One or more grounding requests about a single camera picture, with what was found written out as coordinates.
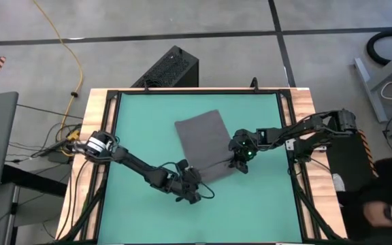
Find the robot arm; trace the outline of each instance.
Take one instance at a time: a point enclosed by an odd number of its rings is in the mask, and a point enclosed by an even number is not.
[[[119,146],[114,136],[102,131],[93,132],[87,143],[77,149],[92,163],[107,164],[115,161],[128,167],[143,176],[152,188],[178,196],[176,201],[185,199],[193,204],[201,200],[201,195],[197,192],[201,176],[196,169],[188,167],[187,160],[174,163],[176,172],[165,167],[153,167]]]
[[[356,132],[355,115],[347,110],[313,114],[281,129],[257,129],[255,133],[240,129],[229,143],[229,150],[234,151],[230,167],[236,167],[247,174],[247,162],[252,160],[258,151],[271,150],[283,145],[287,140],[315,133],[306,140],[297,139],[293,143],[296,159],[309,159],[315,148],[328,146],[335,137],[348,137]]]

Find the teal table surface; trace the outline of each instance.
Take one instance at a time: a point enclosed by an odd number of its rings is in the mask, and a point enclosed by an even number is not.
[[[276,95],[122,95],[120,145],[150,165],[184,158],[174,123],[218,110],[230,135],[281,127]],[[259,152],[249,173],[209,183],[214,199],[190,205],[112,163],[99,244],[301,242],[284,147]],[[201,194],[210,193],[200,187]]]

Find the person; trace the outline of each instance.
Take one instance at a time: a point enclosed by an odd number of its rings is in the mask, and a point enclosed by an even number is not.
[[[338,202],[352,240],[392,235],[392,158],[376,161],[377,177],[357,191],[345,191],[344,183],[333,175]]]

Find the black table frame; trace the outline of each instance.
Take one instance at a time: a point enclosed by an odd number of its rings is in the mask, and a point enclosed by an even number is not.
[[[106,102],[105,102],[105,108],[104,108],[104,114],[102,118],[102,124],[101,124],[101,130],[105,131],[105,128],[107,127],[107,121],[108,121],[108,116],[109,116],[109,111],[110,111],[110,105],[111,105],[111,100],[116,99],[116,105],[114,108],[114,114],[113,114],[113,120],[112,120],[112,131],[110,132],[112,135],[115,134],[116,132],[116,119],[118,116],[119,112],[119,107],[120,107],[120,100],[122,97],[122,94],[125,95],[221,95],[221,94],[228,94],[228,95],[248,95],[248,94],[265,94],[265,95],[276,95],[276,101],[278,102],[278,110],[280,114],[280,122],[282,127],[286,127],[286,119],[284,115],[284,110],[282,106],[282,97],[285,97],[287,101],[287,106],[289,109],[289,116],[291,119],[291,124],[296,123],[295,119],[295,113],[294,113],[294,108],[293,108],[293,100],[291,98],[291,92],[289,89],[273,89],[273,90],[260,90],[258,89],[257,84],[254,84],[254,81],[252,81],[251,86],[254,86],[255,89],[253,90],[196,90],[196,91],[150,91],[148,89],[145,89],[144,91],[113,91],[109,90],[107,92],[106,96]],[[295,166],[293,162],[293,155],[292,152],[287,151],[287,161],[289,164],[289,168],[291,170],[291,184],[293,185],[294,178],[296,178],[296,173],[295,173]],[[312,191],[310,187],[310,182],[308,179],[308,172],[305,166],[305,163],[299,162],[296,163],[299,164],[300,171],[302,172],[301,174],[301,179],[303,181],[303,188],[305,190],[305,194],[307,198],[311,201],[312,205],[314,205],[313,199],[312,199]],[[110,167],[109,165],[105,166],[104,169],[104,176],[108,175]],[[92,178],[91,178],[91,183],[89,186],[89,192],[87,195],[88,201],[91,201],[94,195],[94,190],[95,190],[95,185],[98,179],[98,173],[99,173],[99,167],[97,165],[93,166],[93,173],[92,173]],[[300,228],[300,233],[301,233],[301,238],[303,241],[309,241],[310,239],[307,236],[307,231],[306,231],[306,225],[305,225],[305,220],[304,220],[304,213],[302,210],[302,205],[301,205],[301,200],[299,196],[297,195],[296,192],[294,193],[294,198],[295,198],[295,204],[296,204],[296,210],[297,210],[297,217],[299,221],[299,228]],[[104,198],[102,198],[99,201],[99,207],[98,207],[98,212],[96,216],[96,222],[95,222],[95,229],[94,229],[94,234],[93,234],[93,239],[97,240],[99,236],[99,228],[101,225],[101,216],[103,212],[103,205],[104,205]],[[320,230],[319,226],[316,223],[315,219],[311,217],[311,223],[312,223],[312,230],[313,230],[313,235],[316,238],[314,242],[319,241],[321,239],[320,235]],[[88,223],[86,222],[81,230],[81,236],[80,240],[85,240],[86,239],[86,234],[87,234],[87,227]]]

